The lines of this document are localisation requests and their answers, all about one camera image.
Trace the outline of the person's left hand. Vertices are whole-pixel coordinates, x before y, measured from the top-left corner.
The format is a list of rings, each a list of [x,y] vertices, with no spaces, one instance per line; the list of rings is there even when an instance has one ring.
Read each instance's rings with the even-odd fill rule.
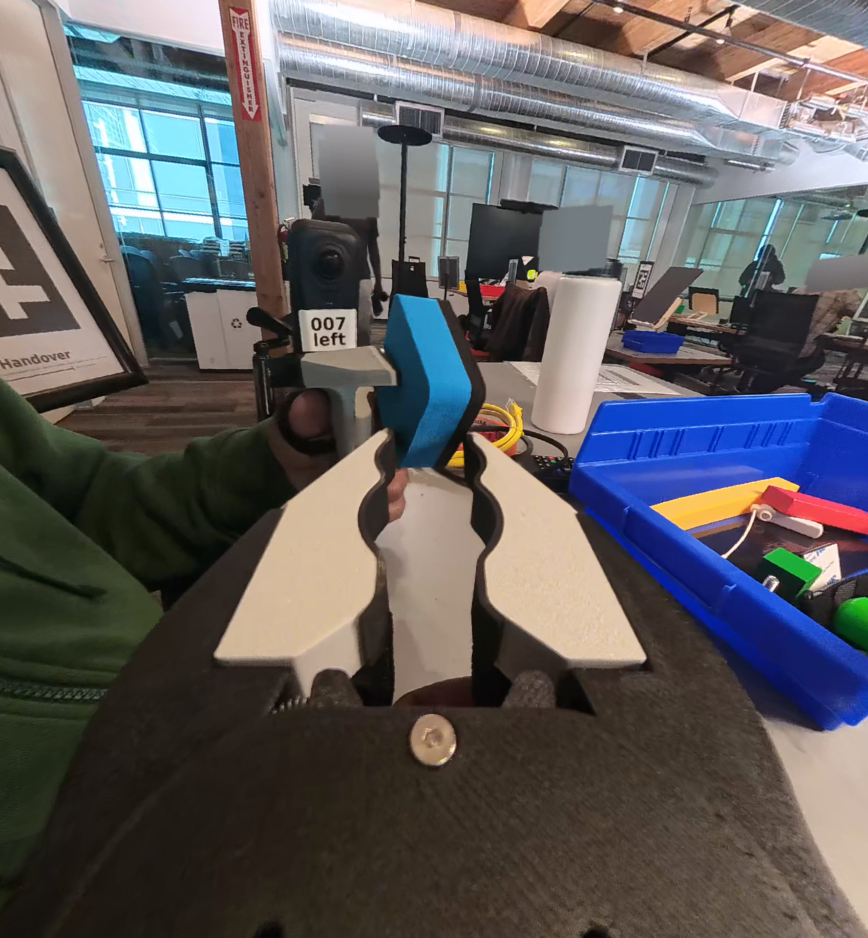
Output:
[[[295,490],[311,484],[337,461],[331,400],[322,389],[287,392],[261,426]]]

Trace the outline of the green jacket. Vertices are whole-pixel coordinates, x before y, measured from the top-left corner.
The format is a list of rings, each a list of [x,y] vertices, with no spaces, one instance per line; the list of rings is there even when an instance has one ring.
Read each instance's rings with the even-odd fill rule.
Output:
[[[68,587],[0,570],[0,910],[88,721],[160,616],[135,580]]]

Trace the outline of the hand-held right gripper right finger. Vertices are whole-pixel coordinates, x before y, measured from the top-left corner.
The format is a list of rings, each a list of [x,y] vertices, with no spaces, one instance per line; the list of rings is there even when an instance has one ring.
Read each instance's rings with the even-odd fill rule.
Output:
[[[477,434],[465,443],[465,480],[484,546],[471,607],[474,673],[560,678],[644,665],[575,509]]]

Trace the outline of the white recycling cabinet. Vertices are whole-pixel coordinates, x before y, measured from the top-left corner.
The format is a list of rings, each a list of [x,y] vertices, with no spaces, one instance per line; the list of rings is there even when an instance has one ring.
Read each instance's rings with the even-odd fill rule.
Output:
[[[254,345],[262,340],[260,328],[246,319],[257,305],[252,283],[191,280],[184,295],[198,368],[251,372]]]

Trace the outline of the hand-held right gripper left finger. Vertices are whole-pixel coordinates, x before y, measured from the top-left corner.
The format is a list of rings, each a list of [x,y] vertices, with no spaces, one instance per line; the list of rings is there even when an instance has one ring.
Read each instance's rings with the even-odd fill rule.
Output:
[[[382,429],[280,510],[275,530],[214,651],[229,667],[290,670],[303,691],[319,673],[381,671],[393,693],[393,625],[377,539],[396,470]]]

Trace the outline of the thick wooden post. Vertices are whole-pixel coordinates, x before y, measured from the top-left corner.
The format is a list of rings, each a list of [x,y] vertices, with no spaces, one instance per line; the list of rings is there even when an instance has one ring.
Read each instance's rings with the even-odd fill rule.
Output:
[[[248,122],[241,118],[236,60],[229,28],[229,6],[248,8],[252,12],[256,44],[256,73],[262,106],[262,120],[259,123]],[[287,296],[279,230],[280,218],[276,195],[272,131],[255,2],[219,1],[218,7],[237,136],[255,294],[259,307],[274,319],[281,320],[288,313]]]

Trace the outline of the red white arrow sign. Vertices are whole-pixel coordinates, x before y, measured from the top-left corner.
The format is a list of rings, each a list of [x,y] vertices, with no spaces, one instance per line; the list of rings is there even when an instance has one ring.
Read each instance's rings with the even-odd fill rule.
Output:
[[[229,28],[236,60],[241,118],[259,123],[262,120],[262,106],[251,10],[229,6]]]

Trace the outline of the large silver vented duct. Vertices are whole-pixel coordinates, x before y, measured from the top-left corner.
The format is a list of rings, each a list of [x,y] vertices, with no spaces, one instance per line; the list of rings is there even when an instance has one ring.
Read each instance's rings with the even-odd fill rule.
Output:
[[[868,1],[743,1],[769,17],[868,49]]]

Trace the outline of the wide silver ceiling duct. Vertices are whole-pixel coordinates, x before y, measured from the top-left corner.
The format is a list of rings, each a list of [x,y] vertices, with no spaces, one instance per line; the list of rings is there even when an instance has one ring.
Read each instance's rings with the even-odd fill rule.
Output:
[[[787,165],[784,105],[682,70],[416,2],[277,1],[284,76],[447,110]]]

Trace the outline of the white card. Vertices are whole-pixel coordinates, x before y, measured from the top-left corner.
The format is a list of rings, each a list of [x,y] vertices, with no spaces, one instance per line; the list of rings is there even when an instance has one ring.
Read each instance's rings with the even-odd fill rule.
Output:
[[[817,547],[802,555],[803,559],[819,570],[817,578],[807,587],[809,594],[823,592],[843,579],[840,549],[836,543]]]

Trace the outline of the tilted grey board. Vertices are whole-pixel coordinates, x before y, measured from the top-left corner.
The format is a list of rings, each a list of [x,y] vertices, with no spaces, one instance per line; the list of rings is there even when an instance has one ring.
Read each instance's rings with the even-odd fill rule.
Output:
[[[702,273],[699,267],[669,267],[637,301],[627,322],[636,328],[656,330],[673,314],[680,299]]]

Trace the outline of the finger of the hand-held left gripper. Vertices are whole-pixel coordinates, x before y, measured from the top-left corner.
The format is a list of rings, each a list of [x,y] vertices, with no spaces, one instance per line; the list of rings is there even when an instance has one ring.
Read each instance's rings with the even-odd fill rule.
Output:
[[[394,387],[399,383],[392,363],[374,346],[303,354],[300,377],[308,389]]]

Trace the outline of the long yellow block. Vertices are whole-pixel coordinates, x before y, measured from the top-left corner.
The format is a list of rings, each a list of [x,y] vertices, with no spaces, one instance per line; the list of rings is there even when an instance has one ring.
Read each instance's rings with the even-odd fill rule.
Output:
[[[782,477],[755,480],[708,490],[651,506],[651,509],[683,531],[750,514],[769,487],[799,491],[800,486]]]

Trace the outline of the red block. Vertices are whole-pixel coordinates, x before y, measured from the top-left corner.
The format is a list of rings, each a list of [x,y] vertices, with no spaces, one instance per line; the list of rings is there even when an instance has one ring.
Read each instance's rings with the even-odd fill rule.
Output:
[[[827,499],[769,485],[759,503],[780,515],[868,536],[868,512]]]

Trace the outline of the white paper roll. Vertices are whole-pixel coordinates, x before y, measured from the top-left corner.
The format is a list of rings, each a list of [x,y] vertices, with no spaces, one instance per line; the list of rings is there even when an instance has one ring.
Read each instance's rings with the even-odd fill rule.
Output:
[[[586,427],[620,295],[614,277],[558,281],[532,405],[537,429],[574,435]]]

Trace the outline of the narrow silver ceiling duct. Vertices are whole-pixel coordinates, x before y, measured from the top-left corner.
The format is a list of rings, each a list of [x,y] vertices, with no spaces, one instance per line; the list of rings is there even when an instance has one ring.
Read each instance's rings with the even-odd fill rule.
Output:
[[[624,174],[650,175],[673,183],[709,187],[718,177],[715,168],[682,158],[656,154],[650,171],[625,166],[624,147],[613,147],[570,137],[538,133],[454,116],[441,116],[441,133],[433,138],[439,143],[491,151],[509,151],[518,155],[557,160],[569,165]]]

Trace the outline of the framed marker sign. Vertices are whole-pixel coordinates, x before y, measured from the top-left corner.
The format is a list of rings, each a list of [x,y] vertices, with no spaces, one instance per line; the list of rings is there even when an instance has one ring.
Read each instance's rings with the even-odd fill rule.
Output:
[[[40,413],[147,383],[27,168],[4,147],[0,379]]]

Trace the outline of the light blue foam block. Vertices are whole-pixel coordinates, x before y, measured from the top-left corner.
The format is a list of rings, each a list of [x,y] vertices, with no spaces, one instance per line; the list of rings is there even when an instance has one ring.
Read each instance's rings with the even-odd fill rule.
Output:
[[[393,297],[383,353],[396,386],[376,389],[401,468],[447,467],[486,400],[479,365],[448,302]]]

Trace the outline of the green cube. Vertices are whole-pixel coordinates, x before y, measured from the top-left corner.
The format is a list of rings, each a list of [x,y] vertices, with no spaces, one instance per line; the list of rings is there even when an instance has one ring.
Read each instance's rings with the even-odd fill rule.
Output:
[[[768,592],[797,605],[822,573],[822,568],[802,556],[777,548],[762,557],[753,576]]]

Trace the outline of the dark brown jacket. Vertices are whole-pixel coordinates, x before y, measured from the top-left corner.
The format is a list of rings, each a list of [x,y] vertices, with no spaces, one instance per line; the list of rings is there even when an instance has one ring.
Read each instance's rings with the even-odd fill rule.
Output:
[[[545,287],[526,289],[508,284],[492,305],[487,357],[492,362],[541,362],[550,322]]]

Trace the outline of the black television screen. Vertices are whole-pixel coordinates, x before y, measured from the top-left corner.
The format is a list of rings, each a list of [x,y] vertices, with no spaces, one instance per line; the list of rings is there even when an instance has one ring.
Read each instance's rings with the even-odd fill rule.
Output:
[[[503,279],[512,260],[526,259],[536,267],[542,222],[542,213],[472,205],[466,278]]]

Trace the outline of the black office chair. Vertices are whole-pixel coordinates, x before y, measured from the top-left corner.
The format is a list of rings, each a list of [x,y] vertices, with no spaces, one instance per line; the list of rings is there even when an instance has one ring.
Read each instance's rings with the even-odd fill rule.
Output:
[[[741,373],[737,393],[770,393],[821,367],[826,354],[817,339],[811,352],[803,351],[819,299],[772,290],[754,293],[745,334],[732,347],[733,365]]]

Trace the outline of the black remote control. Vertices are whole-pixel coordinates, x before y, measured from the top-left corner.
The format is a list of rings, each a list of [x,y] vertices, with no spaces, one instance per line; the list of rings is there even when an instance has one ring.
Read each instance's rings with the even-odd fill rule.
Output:
[[[570,490],[573,458],[565,456],[533,456],[532,474],[558,495]]]

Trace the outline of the large blue plastic bin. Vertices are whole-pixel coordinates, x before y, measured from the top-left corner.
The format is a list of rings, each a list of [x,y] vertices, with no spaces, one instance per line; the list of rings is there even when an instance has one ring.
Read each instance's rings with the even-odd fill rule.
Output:
[[[868,717],[868,658],[654,510],[779,476],[868,512],[868,403],[827,394],[600,405],[570,491],[702,625],[818,724]]]

